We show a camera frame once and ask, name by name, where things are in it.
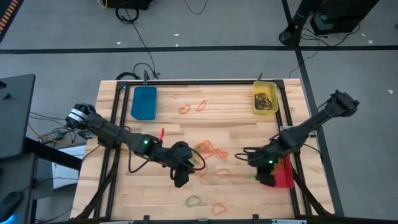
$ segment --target black cable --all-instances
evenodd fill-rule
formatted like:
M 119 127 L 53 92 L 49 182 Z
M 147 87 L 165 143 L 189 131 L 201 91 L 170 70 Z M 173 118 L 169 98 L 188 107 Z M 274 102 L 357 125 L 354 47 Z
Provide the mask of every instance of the black cable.
M 185 4 L 187 5 L 189 11 L 191 11 L 192 13 L 194 13 L 195 15 L 198 15 L 198 16 L 199 16 L 201 13 L 203 13 L 203 11 L 206 9 L 207 2 L 208 2 L 208 0 L 205 1 L 205 5 L 203 6 L 203 9 L 202 9 L 200 12 L 194 12 L 194 11 L 192 11 L 192 9 L 189 7 L 189 5 L 188 5 L 188 3 L 187 3 L 187 0 L 184 0 L 184 1 L 185 1 Z
M 206 161 L 205 161 L 205 159 L 198 153 L 198 152 L 196 152 L 195 150 L 193 150 L 193 149 L 191 149 L 191 148 L 189 148 L 193 153 L 195 153 L 196 155 L 198 155 L 199 156 L 199 158 L 203 161 L 203 167 L 201 167 L 201 168 L 194 168 L 194 167 L 191 167 L 190 165 L 188 165 L 188 164 L 186 164 L 184 161 L 182 161 L 182 160 L 180 160 L 180 159 L 178 159 L 178 158 L 176 158 L 176 157 L 174 157 L 174 156 L 172 156 L 174 159 L 176 159 L 176 160 L 178 160 L 179 162 L 181 162 L 184 166 L 186 166 L 186 167 L 188 167 L 189 169 L 193 169 L 193 170 L 203 170 L 204 168 L 206 168 Z
M 131 19 L 130 14 L 129 14 L 129 12 L 127 11 L 127 9 L 124 9 L 124 10 L 126 11 L 127 16 L 129 17 L 129 19 Z M 153 69 L 153 71 L 152 71 L 152 74 L 153 74 L 154 76 L 158 75 L 158 74 L 156 74 L 155 62 L 154 62 L 154 59 L 152 58 L 152 54 L 150 54 L 150 51 L 148 50 L 148 48 L 147 48 L 145 42 L 143 41 L 143 39 L 142 39 L 142 37 L 141 37 L 141 35 L 140 35 L 140 33 L 139 33 L 139 31 L 138 31 L 136 25 L 135 25 L 133 22 L 132 22 L 131 24 L 132 24 L 132 26 L 134 27 L 134 29 L 136 30 L 137 35 L 138 35 L 138 38 L 141 40 L 141 43 L 143 44 L 145 50 L 148 52 L 149 57 L 150 57 L 150 60 L 152 61 L 152 66 L 154 67 L 154 69 Z
M 57 120 L 61 120 L 61 121 L 64 121 L 64 120 L 65 120 L 65 119 L 62 119 L 62 118 L 52 118 L 52 117 L 49 117 L 49 116 L 43 116 L 43 115 L 38 114 L 38 113 L 35 113 L 35 112 L 29 112 L 29 113 L 34 114 L 34 115 L 37 115 L 37 116 L 40 116 L 40 117 L 42 117 L 42 118 L 47 118 L 47 119 L 57 119 Z
M 86 159 L 87 156 L 89 156 L 91 153 L 93 153 L 93 152 L 94 152 L 95 150 L 97 150 L 99 147 L 100 147 L 100 145 L 98 145 L 95 149 L 93 149 L 91 152 L 89 152 L 87 155 L 85 155 L 85 156 L 81 159 L 81 161 L 83 162 L 83 161 Z
M 291 71 L 289 72 L 289 78 L 291 78 L 292 73 L 293 73 L 294 71 L 296 71 L 296 69 L 298 69 L 300 66 L 302 66 L 306 60 L 315 57 L 316 54 L 317 54 L 318 52 L 319 52 L 319 50 L 317 50 L 317 51 L 315 52 L 315 54 L 313 54 L 313 55 L 311 55 L 311 56 L 309 56 L 309 57 L 306 57 L 300 65 L 298 65 L 298 66 L 295 67 L 293 70 L 291 70 Z
M 54 218 L 51 218 L 51 219 L 46 220 L 46 221 L 38 222 L 38 223 L 36 223 L 36 224 L 43 224 L 43 223 L 48 223 L 48 222 L 54 221 L 54 220 L 56 220 L 57 218 L 59 218 L 59 217 L 61 217 L 62 215 L 66 214 L 67 212 L 69 212 L 70 210 L 72 210 L 72 208 L 73 208 L 73 206 L 71 206 L 68 210 L 64 211 L 63 213 L 57 215 L 57 216 L 54 217 Z
M 67 131 L 65 132 L 65 133 L 62 133 L 64 136 L 66 135 L 66 134 L 69 134 L 69 136 L 70 136 L 70 144 L 73 144 L 74 142 L 75 142 L 75 140 L 76 140 L 76 133 L 75 133 L 75 130 L 72 130 L 72 129 L 68 129 L 67 127 L 62 127 L 62 128 L 54 128 L 53 130 L 52 130 L 52 132 L 54 132 L 54 131 L 56 131 L 56 130 L 59 130 L 59 129 L 66 129 Z
M 328 47 L 336 47 L 336 46 L 339 46 L 340 44 L 342 44 L 342 43 L 346 40 L 346 38 L 347 38 L 349 35 L 352 35 L 352 34 L 357 33 L 360 29 L 361 29 L 361 25 L 358 24 L 358 30 L 352 31 L 352 32 L 350 32 L 349 34 L 346 34 L 346 35 L 343 37 L 343 39 L 342 39 L 339 43 L 337 43 L 337 44 L 335 44 L 335 45 L 330 45 L 330 44 L 328 44 L 326 41 L 324 41 L 324 40 L 322 40 L 322 39 L 320 39 L 320 38 L 318 38 L 318 37 L 313 37 L 313 36 L 308 35 L 308 34 L 302 34 L 302 35 L 301 35 L 301 38 L 304 39 L 304 40 L 316 40 L 316 41 L 318 42 L 318 46 L 319 46 L 319 47 L 320 47 L 320 42 L 323 42 L 323 43 L 326 44 Z M 311 34 L 315 35 L 315 34 L 314 34 L 312 31 L 310 31 L 308 28 L 303 28 L 303 30 L 307 30 L 307 31 L 309 31 Z M 303 35 L 305 35 L 305 36 L 307 36 L 307 37 L 311 37 L 311 39 L 306 39 L 306 38 L 303 37 Z M 298 66 L 295 67 L 293 70 L 291 70 L 291 71 L 289 72 L 289 78 L 291 78 L 292 73 L 293 73 L 294 71 L 296 71 L 296 69 L 298 69 L 301 65 L 303 65 L 304 62 L 305 62 L 307 59 L 310 59 L 310 58 L 315 57 L 316 54 L 317 54 L 318 52 L 319 52 L 319 50 L 316 51 L 315 54 L 313 54 L 312 56 L 309 56 L 309 57 L 305 58 L 304 61 L 303 61 L 300 65 L 298 65 Z
M 131 150 L 129 149 L 129 172 L 130 174 L 133 174 L 139 170 L 141 170 L 141 168 L 143 168 L 150 160 L 152 160 L 153 157 L 151 158 L 146 158 L 145 162 L 143 162 L 137 169 L 131 171 Z
M 36 117 L 33 117 L 33 116 L 31 116 L 31 115 L 29 115 L 29 117 L 30 117 L 30 118 L 33 118 L 33 119 L 44 120 L 44 121 L 52 121 L 52 122 L 54 122 L 54 123 L 57 123 L 57 124 L 59 124 L 61 127 L 65 127 L 65 125 L 63 125 L 63 124 L 61 124 L 59 121 L 55 121 L 55 120 L 53 120 L 53 119 L 47 119 L 47 118 L 36 118 Z
M 126 10 L 126 12 L 127 12 L 127 7 L 128 7 L 128 5 L 127 5 L 126 2 L 119 3 L 118 6 L 115 8 L 114 13 L 115 13 L 116 17 L 119 19 L 120 22 L 122 22 L 124 24 L 132 24 L 139 17 L 139 10 L 135 9 L 136 10 L 136 16 L 133 19 L 131 19 L 130 15 L 129 15 L 129 19 L 126 19 L 124 16 L 120 16 L 119 15 L 119 10 L 120 10 L 120 8 L 124 8 Z
M 313 149 L 313 150 L 319 152 L 319 154 L 322 155 L 321 152 L 320 152 L 318 149 L 316 149 L 316 148 L 314 148 L 314 147 L 312 147 L 312 146 L 309 146 L 309 145 L 307 145 L 307 144 L 305 144 L 305 143 L 304 143 L 304 146 L 307 146 L 307 147 L 309 147 L 309 148 L 311 148 L 311 149 Z
M 337 44 L 335 44 L 335 45 L 330 45 L 330 44 L 326 43 L 325 41 L 319 39 L 319 37 L 316 36 L 316 35 L 315 35 L 312 31 L 310 31 L 308 28 L 303 28 L 303 30 L 309 31 L 309 32 L 310 32 L 312 35 L 314 35 L 314 36 L 311 36 L 311 35 L 308 35 L 308 34 L 303 34 L 303 35 L 306 35 L 307 37 L 311 37 L 311 38 L 313 38 L 313 39 L 322 41 L 322 42 L 323 42 L 324 44 L 326 44 L 328 47 L 336 47 L 336 46 L 339 46 L 340 44 L 342 44 L 342 43 L 347 39 L 348 36 L 357 33 L 360 29 L 361 29 L 361 25 L 358 24 L 358 29 L 357 29 L 356 31 L 352 31 L 352 32 L 350 32 L 349 34 L 346 34 L 346 35 L 343 37 L 343 39 L 342 39 L 340 42 L 338 42 Z
M 44 120 L 44 121 L 52 121 L 52 122 L 54 122 L 54 123 L 57 123 L 57 124 L 59 124 L 62 128 L 55 128 L 55 129 L 53 129 L 52 130 L 52 132 L 54 132 L 55 130 L 58 130 L 58 129 L 66 129 L 67 130 L 67 132 L 66 133 L 64 133 L 64 134 L 67 134 L 67 133 L 69 133 L 69 135 L 70 135 L 70 139 L 71 139 L 71 144 L 73 144 L 74 142 L 75 142 L 75 139 L 76 139 L 76 133 L 74 133 L 73 131 L 71 131 L 70 129 L 68 129 L 65 125 L 63 125 L 63 124 L 61 124 L 60 122 L 58 122 L 58 121 L 56 121 L 56 120 L 54 120 L 53 118 L 50 118 L 50 117 L 47 117 L 47 118 L 36 118 L 36 117 L 33 117 L 33 116 L 31 116 L 31 115 L 29 115 L 29 117 L 30 118 L 33 118 L 33 119 L 39 119 L 39 120 Z
M 55 180 L 55 179 L 78 180 L 78 179 L 75 179 L 75 178 L 54 177 L 54 178 L 50 178 L 50 179 L 46 179 L 46 180 L 42 180 L 42 181 L 39 181 L 39 182 L 37 182 L 37 183 L 34 183 L 34 186 L 35 186 L 35 185 L 39 185 L 39 184 L 41 184 L 41 183 L 43 183 L 43 182 L 50 181 L 50 180 Z M 24 192 L 25 190 L 27 190 L 27 189 L 29 189 L 29 188 L 31 188 L 31 187 L 32 187 L 32 186 L 28 186 L 28 187 L 24 188 L 23 190 L 20 190 L 20 192 L 22 193 L 22 192 Z

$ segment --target wooden tabletop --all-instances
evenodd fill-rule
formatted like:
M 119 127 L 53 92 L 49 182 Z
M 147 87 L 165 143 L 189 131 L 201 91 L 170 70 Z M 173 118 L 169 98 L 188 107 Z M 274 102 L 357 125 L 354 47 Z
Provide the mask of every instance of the wooden tabletop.
M 294 125 L 309 118 L 307 104 L 299 79 L 284 80 L 290 112 Z M 96 101 L 97 113 L 110 119 L 116 81 L 102 81 Z M 123 145 L 119 163 L 118 177 L 112 220 L 142 220 L 150 215 L 151 220 L 181 219 L 243 219 L 259 214 L 260 218 L 294 217 L 288 189 L 276 189 L 260 184 L 250 174 L 256 170 L 246 162 L 237 160 L 233 154 L 242 152 L 243 147 L 259 147 L 269 143 L 269 138 L 278 133 L 274 115 L 261 116 L 252 113 L 252 85 L 175 85 L 157 86 L 158 103 L 155 121 L 136 121 L 131 115 L 134 87 L 130 90 L 127 106 L 126 126 L 132 132 L 141 132 L 160 136 L 165 128 L 164 147 L 170 147 L 177 141 L 185 141 L 191 147 L 209 140 L 214 148 L 229 153 L 227 161 L 216 156 L 206 160 L 208 170 L 199 178 L 190 175 L 190 180 L 180 189 L 170 180 L 169 169 L 155 162 L 148 163 L 135 174 L 127 170 L 128 150 Z M 286 119 L 279 94 L 284 125 Z M 119 100 L 116 124 L 119 124 L 124 90 Z M 196 108 L 206 100 L 203 111 Z M 183 105 L 191 105 L 187 114 L 179 114 Z M 308 145 L 317 147 L 315 139 L 309 139 Z M 86 154 L 97 146 L 96 139 L 87 142 Z M 101 147 L 90 154 L 83 162 L 80 180 L 76 190 L 71 217 L 78 215 L 88 204 L 98 188 L 104 149 Z M 333 212 L 331 197 L 326 183 L 320 155 L 307 146 L 302 148 L 301 160 L 307 187 L 318 201 Z M 132 169 L 144 162 L 134 156 Z M 228 169 L 228 177 L 218 177 L 215 171 Z M 298 201 L 300 211 L 304 206 L 300 189 Z M 200 197 L 201 204 L 188 207 L 185 201 L 192 195 Z M 105 214 L 108 193 L 105 192 L 101 215 Z M 224 204 L 228 211 L 219 215 L 212 213 L 216 203 Z

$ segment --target orange rubber band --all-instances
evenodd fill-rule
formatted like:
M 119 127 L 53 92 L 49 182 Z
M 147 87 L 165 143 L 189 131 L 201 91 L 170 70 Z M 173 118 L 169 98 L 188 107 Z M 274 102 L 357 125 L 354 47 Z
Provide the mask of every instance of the orange rubber band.
M 219 178 L 224 178 L 224 177 L 231 175 L 231 171 L 229 171 L 229 169 L 219 169 L 219 170 L 214 171 L 214 173 Z
M 222 159 L 224 162 L 227 161 L 228 152 L 224 152 L 224 151 L 221 151 L 221 150 L 219 150 L 219 149 L 216 149 L 215 152 L 217 153 L 217 156 L 218 156 L 220 159 Z
M 206 157 L 203 157 L 203 159 L 208 159 L 208 158 L 210 158 L 212 155 L 214 155 L 214 153 L 209 153 L 209 155 L 206 156 Z
M 197 111 L 203 110 L 203 109 L 205 108 L 205 106 L 206 106 L 206 100 L 203 100 L 203 101 L 199 104 L 199 106 L 198 106 L 198 108 L 197 108 Z
M 191 105 L 185 105 L 180 108 L 179 113 L 180 114 L 186 114 L 188 111 L 191 109 Z
M 211 143 L 209 140 L 204 140 L 204 141 L 202 142 L 202 144 L 203 144 L 204 146 L 206 146 L 206 145 L 207 145 L 207 147 L 210 147 L 210 148 L 211 148 L 211 150 L 213 150 L 213 149 L 214 149 L 214 147 L 213 147 L 212 143 Z
M 221 208 L 223 208 L 224 210 L 221 210 L 221 211 L 215 213 L 214 210 L 215 210 L 216 207 L 221 207 Z M 213 215 L 219 215 L 219 214 L 224 213 L 224 212 L 227 212 L 227 211 L 228 211 L 228 208 L 227 208 L 224 204 L 222 204 L 222 203 L 215 203 L 215 204 L 213 205 L 213 208 L 211 209 L 211 212 L 213 213 Z

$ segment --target green rubber band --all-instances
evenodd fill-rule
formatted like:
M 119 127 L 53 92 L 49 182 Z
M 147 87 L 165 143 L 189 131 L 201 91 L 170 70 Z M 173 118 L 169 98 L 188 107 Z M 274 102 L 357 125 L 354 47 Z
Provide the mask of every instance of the green rubber band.
M 196 198 L 196 199 L 199 200 L 199 202 L 190 205 L 190 204 L 188 204 L 188 202 L 189 202 L 189 200 L 190 200 L 191 198 Z M 185 204 L 186 204 L 188 207 L 197 206 L 197 205 L 201 204 L 201 199 L 200 199 L 198 196 L 196 196 L 196 195 L 192 195 L 191 197 L 189 197 L 189 198 L 186 199 Z
M 197 146 L 197 147 L 194 148 L 194 150 L 197 151 L 197 150 L 199 150 L 201 148 L 203 148 L 203 146 Z
M 248 174 L 246 177 L 248 177 L 249 179 L 256 178 L 257 174 Z
M 197 161 L 196 159 L 190 159 L 189 161 L 191 161 L 191 163 L 195 165 L 199 164 L 199 161 Z

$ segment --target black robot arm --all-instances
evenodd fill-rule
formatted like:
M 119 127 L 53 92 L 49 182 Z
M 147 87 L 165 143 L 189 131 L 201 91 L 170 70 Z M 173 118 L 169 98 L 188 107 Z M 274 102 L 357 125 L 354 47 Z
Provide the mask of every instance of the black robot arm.
M 76 104 L 66 118 L 67 126 L 77 129 L 87 129 L 98 136 L 98 144 L 109 149 L 117 149 L 121 143 L 128 146 L 135 155 L 152 162 L 157 162 L 163 167 L 170 168 L 171 179 L 174 186 L 182 187 L 189 181 L 189 174 L 195 170 L 189 161 L 192 152 L 195 152 L 183 141 L 176 142 L 171 148 L 162 147 L 162 140 L 149 134 L 131 133 L 119 127 L 95 112 L 91 105 Z
M 271 138 L 271 142 L 268 145 L 245 147 L 243 149 L 244 153 L 236 154 L 236 158 L 247 161 L 250 166 L 257 167 L 257 179 L 262 184 L 275 185 L 275 179 L 271 172 L 274 168 L 274 163 L 279 158 L 298 152 L 308 135 L 331 118 L 347 117 L 354 114 L 359 102 L 353 100 L 347 93 L 341 93 L 336 90 L 324 105 L 325 107 L 315 116 L 298 126 L 285 129 Z

